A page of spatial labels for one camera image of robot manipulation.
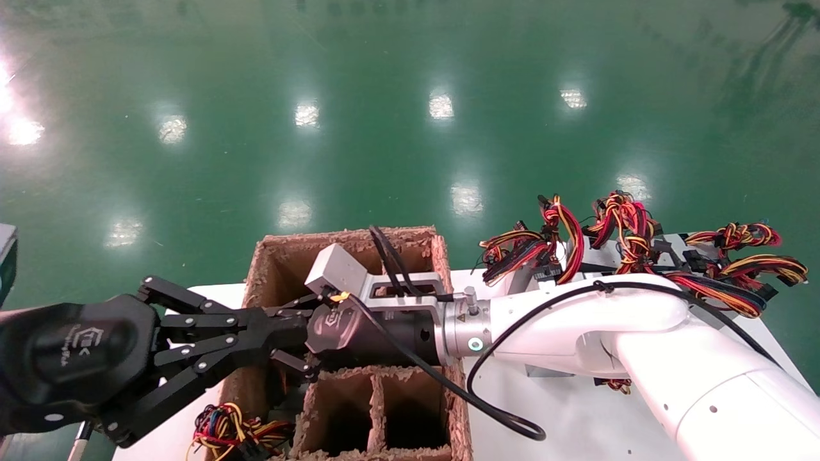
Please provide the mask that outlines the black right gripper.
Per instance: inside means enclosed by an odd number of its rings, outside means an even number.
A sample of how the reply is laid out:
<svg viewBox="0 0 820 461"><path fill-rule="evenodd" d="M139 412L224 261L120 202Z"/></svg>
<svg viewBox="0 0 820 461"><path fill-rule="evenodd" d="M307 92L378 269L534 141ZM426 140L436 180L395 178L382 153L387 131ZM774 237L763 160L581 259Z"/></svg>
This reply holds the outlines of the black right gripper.
<svg viewBox="0 0 820 461"><path fill-rule="evenodd" d="M434 298L368 300L367 315L352 300L332 303L321 295L305 295L284 305L264 307L267 318L309 319L304 356L284 350L270 353L282 385L318 380L326 371L366 366L414 366L409 351L438 366L441 354L443 304Z"/></svg>

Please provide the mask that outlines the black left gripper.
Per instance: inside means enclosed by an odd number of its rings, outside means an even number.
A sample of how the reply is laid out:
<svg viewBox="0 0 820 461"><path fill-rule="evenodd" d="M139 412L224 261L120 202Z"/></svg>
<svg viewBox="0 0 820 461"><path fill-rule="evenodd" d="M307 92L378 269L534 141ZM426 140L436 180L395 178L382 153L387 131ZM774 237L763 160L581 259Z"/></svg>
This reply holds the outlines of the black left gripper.
<svg viewBox="0 0 820 461"><path fill-rule="evenodd" d="M166 307L160 323L150 305ZM149 357L158 324L177 347ZM50 432L102 408L104 434L129 448L237 369L264 364L270 345L304 344L307 324L229 309L160 277L145 278L138 299L4 311L2 435Z"/></svg>

